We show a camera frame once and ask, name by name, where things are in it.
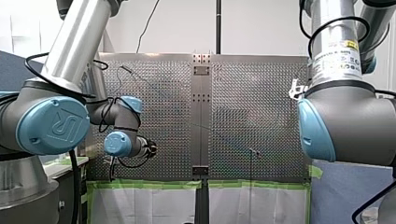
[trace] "metal stand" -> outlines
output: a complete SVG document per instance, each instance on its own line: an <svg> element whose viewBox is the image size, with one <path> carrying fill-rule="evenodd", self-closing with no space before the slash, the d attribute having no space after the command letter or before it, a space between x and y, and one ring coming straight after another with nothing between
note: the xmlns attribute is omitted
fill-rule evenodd
<svg viewBox="0 0 396 224"><path fill-rule="evenodd" d="M209 184L202 180L202 186L195 193L195 224L209 223Z"/></svg>
<svg viewBox="0 0 396 224"><path fill-rule="evenodd" d="M193 55L193 74L192 74L192 97L191 106L193 107L193 123L200 124L194 126L194 135L199 136L193 140L192 178L201 181L201 188L195 194L195 224L209 224L209 135L210 131L210 111L211 111L211 69L210 55Z"/></svg>

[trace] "black cable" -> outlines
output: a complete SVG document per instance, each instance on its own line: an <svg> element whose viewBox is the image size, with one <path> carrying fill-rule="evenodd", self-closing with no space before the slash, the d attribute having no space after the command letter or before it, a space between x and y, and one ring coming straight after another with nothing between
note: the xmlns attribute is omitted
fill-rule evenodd
<svg viewBox="0 0 396 224"><path fill-rule="evenodd" d="M372 50L375 50L375 49L378 48L382 43L384 43L384 41L387 39L387 36L388 36L388 34L389 34L389 31L390 31L390 23L388 24L387 31L384 33L384 35L382 36L382 38L381 38L376 44L373 44L369 49L367 49L367 50L364 51L364 52L361 52L361 55L362 55L362 54L365 54L365 53L368 53L368 52L370 52L370 51L372 51Z"/></svg>
<svg viewBox="0 0 396 224"><path fill-rule="evenodd" d="M107 70L107 68L108 68L108 63L105 63L105 62L102 62L102 61L99 61L99 60L93 60L95 63L99 63L99 64L102 64L102 65L104 65L105 67L100 67L100 69L102 70L102 71L105 71L105 70Z"/></svg>
<svg viewBox="0 0 396 224"><path fill-rule="evenodd" d="M110 113L111 106L113 106L115 104L115 100L113 97L108 97L107 100L110 100L110 104L107 106L107 109L105 106L102 108L102 112L101 112L102 119L100 120L100 123L99 123L99 133L104 133L110 126L109 124L106 123L106 116L108 115L108 113Z"/></svg>
<svg viewBox="0 0 396 224"><path fill-rule="evenodd" d="M15 101L15 100L18 98L18 95L19 95L19 93L18 93L18 92L15 92L15 93L10 93L10 94L1 96L1 97L0 97L0 106L6 105L6 104L8 104L8 103L11 103L11 102ZM6 149L6 150L11 150L11 151L13 151L13 149L8 148L8 147L5 147L5 146L3 146L3 145L1 145L1 144L0 144L0 147L4 148L4 149Z"/></svg>
<svg viewBox="0 0 396 224"><path fill-rule="evenodd" d="M364 36L361 37L361 39L359 39L359 42L361 42L362 40L364 40L367 35L370 33L370 24L368 21L366 21L365 19L361 18L361 17L356 17L356 16L347 16L347 17L341 17L341 18L337 18L331 21L328 21L326 23L324 23L323 25L321 25L311 36L311 38L309 39L309 43L308 43L308 54L309 57L312 59L312 45L314 43L315 38L320 34L320 32L322 32L323 30L325 30L326 28L328 28L329 25L331 25L332 23L335 23L337 21L359 21L361 22L365 27L366 27L366 33L364 34Z"/></svg>
<svg viewBox="0 0 396 224"><path fill-rule="evenodd" d="M394 91L381 91L381 90L375 90L375 93L391 95L391 96L394 96L394 97L396 98L396 92L394 92Z"/></svg>
<svg viewBox="0 0 396 224"><path fill-rule="evenodd" d="M130 166L130 165L125 164L120 158L117 158L117 160L119 161L119 163L120 163L123 167L128 168L128 169L135 169L135 168L139 168L139 167L141 167L142 165L144 165L144 164L149 160L149 158L146 158L142 163L140 163L140 164L138 164L138 165L135 165L135 166Z"/></svg>
<svg viewBox="0 0 396 224"><path fill-rule="evenodd" d="M216 54L221 54L221 0L216 1Z"/></svg>
<svg viewBox="0 0 396 224"><path fill-rule="evenodd" d="M50 85L52 85L52 86L54 86L54 87L56 87L58 89L61 89L61 90L66 91L66 92L73 92L76 95L79 95L79 96L82 96L82 97L86 97L86 98L95 98L96 97L95 95L84 94L84 93L81 93L81 92L78 92L78 91L70 91L70 90L68 90L68 89L66 89L64 87L61 87L58 84L56 84L55 82L53 82L53 81L49 80L48 78L46 78L45 76L42 76L40 73L38 73L32 67L32 65L29 64L29 62L32 61L33 59L41 58L41 57L48 56L48 55L49 55L49 53L47 52L47 53L41 53L41 54L36 54L36 55L29 56L29 57L27 57L25 59L24 65L27 68L27 70L29 70L31 73L33 73L33 75L43 79L44 81L46 81L47 83L49 83Z"/></svg>
<svg viewBox="0 0 396 224"><path fill-rule="evenodd" d="M112 182L114 180L114 167L116 166L116 159L115 157L111 157L111 161L110 161L110 168L109 168L109 172L108 172L108 180L110 182Z"/></svg>
<svg viewBox="0 0 396 224"><path fill-rule="evenodd" d="M301 4L300 4L300 15L299 15L300 30L301 30L301 32L303 32L303 34L306 36L306 38L310 39L311 36L306 32L304 25L303 25L304 8L305 8L305 0L302 0Z"/></svg>
<svg viewBox="0 0 396 224"><path fill-rule="evenodd" d="M0 106L11 103L11 102L15 101L17 98L18 98L18 96L12 96L12 97L8 97L8 98L0 99Z"/></svg>
<svg viewBox="0 0 396 224"><path fill-rule="evenodd" d="M380 198L384 197L387 193L389 193L391 190L393 190L396 187L396 181L391 183L389 186L387 186L385 189L377 193L373 198L371 198L369 201L364 203L360 208L358 208L353 214L352 214L352 220L354 224L359 224L357 217L358 215L363 212L366 208L368 208L370 205L378 201Z"/></svg>
<svg viewBox="0 0 396 224"><path fill-rule="evenodd" d="M147 29L148 29L148 27L149 27L149 22L151 21L152 15L154 15L155 9L157 9L157 6L158 6L159 3L160 3L160 0L157 0L157 2L156 2L155 5L154 5L154 8L153 8L152 11L151 11L151 14L150 14L149 17L148 17L148 21L146 22L146 27L145 27L145 29L143 30L143 33L139 36L139 43L137 44L136 53L139 53L140 44L142 43L143 35L145 35L145 33L146 33L146 31L147 31Z"/></svg>
<svg viewBox="0 0 396 224"><path fill-rule="evenodd" d="M72 172L73 172L73 215L72 215L72 224L78 224L78 209L80 204L80 176L78 171L77 158L74 150L69 151L70 161L72 163Z"/></svg>

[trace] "label sticker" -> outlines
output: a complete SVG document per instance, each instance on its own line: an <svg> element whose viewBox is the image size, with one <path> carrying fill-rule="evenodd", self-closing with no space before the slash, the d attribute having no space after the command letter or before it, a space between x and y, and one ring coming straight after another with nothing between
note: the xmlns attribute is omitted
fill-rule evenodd
<svg viewBox="0 0 396 224"><path fill-rule="evenodd" d="M361 56L351 48L336 48L320 53L314 60L317 75L340 76L350 74L361 76Z"/></svg>
<svg viewBox="0 0 396 224"><path fill-rule="evenodd" d="M356 41L353 40L345 40L341 42L332 42L329 44L329 47L331 48L350 48L354 50L359 50L359 44Z"/></svg>

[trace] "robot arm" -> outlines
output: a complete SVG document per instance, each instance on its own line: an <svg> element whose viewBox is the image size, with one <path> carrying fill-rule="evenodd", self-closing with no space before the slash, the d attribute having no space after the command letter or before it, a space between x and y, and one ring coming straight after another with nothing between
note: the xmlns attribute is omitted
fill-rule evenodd
<svg viewBox="0 0 396 224"><path fill-rule="evenodd" d="M88 67L85 89L96 96L94 99L88 99L87 103L91 123L100 127L114 125L114 132L105 139L107 154L115 157L149 158L155 155L155 143L137 135L142 110L141 100L132 96L109 99L102 69L95 63Z"/></svg>
<svg viewBox="0 0 396 224"><path fill-rule="evenodd" d="M375 48L387 35L390 20L396 9L395 0L364 0L361 17L370 23L371 31L368 36L359 43L361 52L361 71L363 74L372 73L375 69ZM363 36L365 27L359 23L358 36Z"/></svg>
<svg viewBox="0 0 396 224"><path fill-rule="evenodd" d="M91 122L115 125L115 132L105 141L107 153L118 157L155 155L155 144L137 136L141 101L122 96L110 103L102 71L92 63L107 21L117 14L120 3L80 0L67 9L39 74L41 79L27 80L17 100L0 105L0 152L62 154L84 139ZM95 96L88 99L87 106L84 85Z"/></svg>
<svg viewBox="0 0 396 224"><path fill-rule="evenodd" d="M374 51L360 54L384 33L396 4L386 2L386 7L371 4L363 10L372 31L362 48L353 20L335 21L312 40L312 84L299 101L299 116L302 147L313 159L396 165L396 103L377 99L375 88L362 80L361 69L367 69ZM305 10L316 31L328 21L353 17L353 5L353 0L313 0L306 2ZM384 16L372 17L380 13Z"/></svg>

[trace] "gray robot arm segment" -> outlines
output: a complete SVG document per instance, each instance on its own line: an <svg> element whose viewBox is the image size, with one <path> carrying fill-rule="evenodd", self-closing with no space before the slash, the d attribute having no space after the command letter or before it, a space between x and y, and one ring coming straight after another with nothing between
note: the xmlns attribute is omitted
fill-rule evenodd
<svg viewBox="0 0 396 224"><path fill-rule="evenodd" d="M389 28L390 20L396 10L395 0L364 0L364 7L361 17L369 22L371 32L360 42L361 51L361 71L363 74L372 73L375 69L375 48L381 39L385 38L384 33ZM358 25L358 36L363 36L365 27Z"/></svg>
<svg viewBox="0 0 396 224"><path fill-rule="evenodd" d="M354 16L353 0L308 2L314 31L327 21ZM369 20L374 31L386 28L389 15L378 19ZM394 100L377 99L375 88L362 81L356 31L354 21L338 21L313 40L313 81L299 102L302 147L318 160L396 165ZM377 40L371 38L366 46Z"/></svg>

